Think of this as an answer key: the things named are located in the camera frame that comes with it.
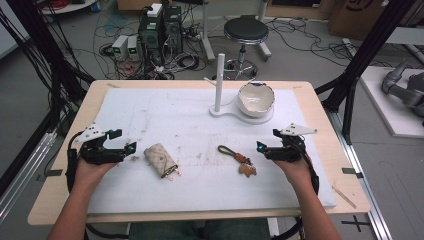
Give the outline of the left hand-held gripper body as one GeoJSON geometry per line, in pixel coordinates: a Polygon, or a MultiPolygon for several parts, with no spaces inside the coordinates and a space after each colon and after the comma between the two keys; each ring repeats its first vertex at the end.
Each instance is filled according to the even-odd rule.
{"type": "Polygon", "coordinates": [[[105,141],[109,140],[106,132],[96,123],[92,123],[73,140],[75,144],[81,145],[79,155],[88,163],[119,163],[126,157],[124,149],[107,149],[103,146],[105,141]]]}

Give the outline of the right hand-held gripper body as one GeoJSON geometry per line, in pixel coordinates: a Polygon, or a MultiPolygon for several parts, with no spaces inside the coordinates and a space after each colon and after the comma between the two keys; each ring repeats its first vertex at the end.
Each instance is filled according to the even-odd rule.
{"type": "Polygon", "coordinates": [[[306,145],[304,135],[316,134],[316,128],[309,128],[291,123],[289,126],[281,129],[282,138],[281,147],[268,147],[269,152],[265,157],[270,160],[279,160],[286,162],[295,162],[300,160],[306,154],[306,145]]]}

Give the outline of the person's left hand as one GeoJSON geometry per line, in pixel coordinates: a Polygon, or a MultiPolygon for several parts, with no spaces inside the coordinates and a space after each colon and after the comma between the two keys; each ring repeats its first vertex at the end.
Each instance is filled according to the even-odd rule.
{"type": "Polygon", "coordinates": [[[80,158],[78,160],[73,190],[92,194],[104,175],[115,166],[116,163],[95,165],[88,163],[83,158],[80,158]]]}

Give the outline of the person's right hand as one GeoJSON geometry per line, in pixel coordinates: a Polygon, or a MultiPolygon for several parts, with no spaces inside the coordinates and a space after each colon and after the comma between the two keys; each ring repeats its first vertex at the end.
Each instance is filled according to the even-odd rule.
{"type": "Polygon", "coordinates": [[[275,164],[283,170],[297,194],[314,194],[310,171],[305,161],[299,160],[294,163],[275,161],[275,164]]]}

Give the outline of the white ceramic bowl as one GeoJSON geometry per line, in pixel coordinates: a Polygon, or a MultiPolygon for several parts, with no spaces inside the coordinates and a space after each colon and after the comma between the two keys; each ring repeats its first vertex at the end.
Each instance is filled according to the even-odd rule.
{"type": "Polygon", "coordinates": [[[265,116],[273,107],[273,89],[263,82],[249,82],[237,94],[238,108],[249,117],[265,116]]]}

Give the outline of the thin wooden stick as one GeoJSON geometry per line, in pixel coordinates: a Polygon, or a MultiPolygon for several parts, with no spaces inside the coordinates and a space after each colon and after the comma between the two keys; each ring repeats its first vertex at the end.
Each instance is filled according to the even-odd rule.
{"type": "Polygon", "coordinates": [[[332,186],[332,189],[335,193],[337,193],[342,199],[344,199],[352,208],[356,209],[357,205],[350,200],[341,190],[339,190],[337,187],[332,186]]]}

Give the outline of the white table mat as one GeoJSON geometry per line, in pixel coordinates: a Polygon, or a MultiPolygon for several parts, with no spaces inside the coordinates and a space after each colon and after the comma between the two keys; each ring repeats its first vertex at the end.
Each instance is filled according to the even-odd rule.
{"type": "Polygon", "coordinates": [[[106,142],[121,148],[136,142],[137,151],[110,170],[91,198],[92,214],[168,213],[219,210],[296,209],[298,200],[284,173],[256,150],[256,142],[280,145],[273,129],[305,120],[291,90],[275,93],[270,121],[250,125],[232,116],[209,113],[212,89],[130,89],[107,91],[95,119],[104,130],[121,129],[106,142]],[[160,143],[181,175],[161,178],[144,150],[160,143]],[[218,151],[219,145],[248,157],[257,174],[247,178],[240,164],[218,151]]]}

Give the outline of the white stand with pole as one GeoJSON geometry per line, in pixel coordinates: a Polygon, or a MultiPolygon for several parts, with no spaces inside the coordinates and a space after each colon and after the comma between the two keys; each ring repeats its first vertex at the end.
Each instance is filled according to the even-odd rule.
{"type": "Polygon", "coordinates": [[[210,79],[206,79],[209,83],[211,83],[215,87],[215,102],[214,105],[209,108],[209,113],[211,116],[218,118],[223,116],[232,116],[239,119],[242,122],[251,125],[260,125],[270,121],[274,114],[274,104],[269,113],[262,117],[249,117],[244,114],[237,106],[237,94],[235,94],[234,98],[227,104],[222,104],[222,92],[223,92],[223,77],[224,77],[224,62],[225,55],[220,53],[218,55],[217,62],[217,78],[215,81],[211,81],[210,79]]]}

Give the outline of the white power supply unit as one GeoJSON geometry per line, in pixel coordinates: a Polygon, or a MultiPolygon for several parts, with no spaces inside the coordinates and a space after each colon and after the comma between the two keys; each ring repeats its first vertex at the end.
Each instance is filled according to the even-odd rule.
{"type": "Polygon", "coordinates": [[[135,35],[128,37],[127,49],[128,49],[128,56],[131,61],[140,60],[138,38],[135,35]]]}
{"type": "Polygon", "coordinates": [[[126,35],[119,36],[112,44],[112,50],[116,60],[126,60],[128,57],[128,37],[126,35]]]}

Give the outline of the grey desk leg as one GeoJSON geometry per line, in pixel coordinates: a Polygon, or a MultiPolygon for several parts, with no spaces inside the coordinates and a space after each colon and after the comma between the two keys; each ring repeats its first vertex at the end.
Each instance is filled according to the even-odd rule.
{"type": "MultiPolygon", "coordinates": [[[[258,11],[258,15],[257,15],[257,21],[261,23],[262,28],[265,27],[264,18],[265,18],[268,2],[269,2],[269,0],[260,0],[259,11],[258,11]]],[[[266,45],[265,40],[262,40],[262,42],[259,44],[259,49],[261,50],[261,52],[264,56],[264,61],[267,62],[268,59],[272,56],[272,54],[271,54],[271,51],[269,50],[268,46],[266,45]]]]}
{"type": "Polygon", "coordinates": [[[207,60],[213,62],[215,60],[215,54],[208,38],[208,4],[208,0],[202,0],[202,32],[200,36],[207,60]]]}

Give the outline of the black cross tape mark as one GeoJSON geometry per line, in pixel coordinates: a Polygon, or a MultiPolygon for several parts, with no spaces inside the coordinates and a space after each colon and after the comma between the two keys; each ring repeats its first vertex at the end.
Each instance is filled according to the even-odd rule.
{"type": "Polygon", "coordinates": [[[367,226],[370,226],[369,222],[365,222],[365,221],[359,221],[356,215],[353,215],[351,219],[349,220],[342,220],[341,223],[343,225],[353,225],[356,227],[358,232],[362,231],[362,228],[367,226]]]}

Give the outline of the black computer tower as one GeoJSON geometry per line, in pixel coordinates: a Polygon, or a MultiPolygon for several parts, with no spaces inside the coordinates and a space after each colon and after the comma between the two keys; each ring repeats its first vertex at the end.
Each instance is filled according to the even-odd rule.
{"type": "Polygon", "coordinates": [[[147,65],[162,65],[162,47],[164,43],[164,25],[160,16],[151,17],[145,13],[139,24],[139,39],[144,62],[147,65]]]}
{"type": "Polygon", "coordinates": [[[163,20],[165,26],[164,54],[181,53],[183,51],[181,7],[166,7],[163,20]]]}

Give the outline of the black round stool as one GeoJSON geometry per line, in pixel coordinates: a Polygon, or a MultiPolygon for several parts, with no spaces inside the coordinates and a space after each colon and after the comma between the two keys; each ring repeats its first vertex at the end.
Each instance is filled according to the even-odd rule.
{"type": "Polygon", "coordinates": [[[224,35],[240,45],[238,57],[224,64],[224,77],[230,80],[254,80],[258,67],[245,59],[247,45],[260,45],[269,34],[268,27],[255,16],[243,15],[227,21],[224,35]]]}

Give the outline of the white platform board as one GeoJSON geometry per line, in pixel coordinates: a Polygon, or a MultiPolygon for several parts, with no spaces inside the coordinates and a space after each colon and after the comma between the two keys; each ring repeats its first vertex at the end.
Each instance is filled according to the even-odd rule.
{"type": "Polygon", "coordinates": [[[392,136],[424,139],[424,118],[381,90],[383,79],[390,71],[389,67],[369,66],[361,76],[361,83],[392,136]]]}

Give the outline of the white power strip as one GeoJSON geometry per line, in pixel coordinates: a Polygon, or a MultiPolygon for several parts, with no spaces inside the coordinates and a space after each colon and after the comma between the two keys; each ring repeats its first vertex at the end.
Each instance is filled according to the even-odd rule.
{"type": "Polygon", "coordinates": [[[351,57],[354,57],[357,53],[357,50],[356,50],[356,47],[351,43],[351,41],[347,38],[343,38],[342,43],[344,44],[344,46],[348,50],[351,57]]]}

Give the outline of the white box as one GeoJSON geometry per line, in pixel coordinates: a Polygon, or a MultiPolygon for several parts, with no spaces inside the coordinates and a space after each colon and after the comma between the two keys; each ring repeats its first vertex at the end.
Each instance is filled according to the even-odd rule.
{"type": "Polygon", "coordinates": [[[148,17],[158,17],[163,6],[160,3],[153,3],[147,11],[148,17]]]}

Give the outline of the cardboard box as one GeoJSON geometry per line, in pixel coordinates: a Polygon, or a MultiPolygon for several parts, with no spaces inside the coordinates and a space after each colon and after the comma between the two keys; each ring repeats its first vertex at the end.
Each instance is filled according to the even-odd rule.
{"type": "Polygon", "coordinates": [[[336,0],[328,22],[330,35],[364,40],[391,0],[336,0]]]}

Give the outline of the keychain with brown tag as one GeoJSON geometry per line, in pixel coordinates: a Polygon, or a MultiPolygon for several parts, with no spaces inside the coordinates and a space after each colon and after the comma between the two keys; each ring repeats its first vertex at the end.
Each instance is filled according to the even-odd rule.
{"type": "Polygon", "coordinates": [[[217,149],[220,153],[231,156],[240,164],[238,169],[240,174],[244,174],[247,178],[257,174],[256,168],[253,166],[253,163],[248,157],[231,150],[225,145],[219,145],[217,149]]]}

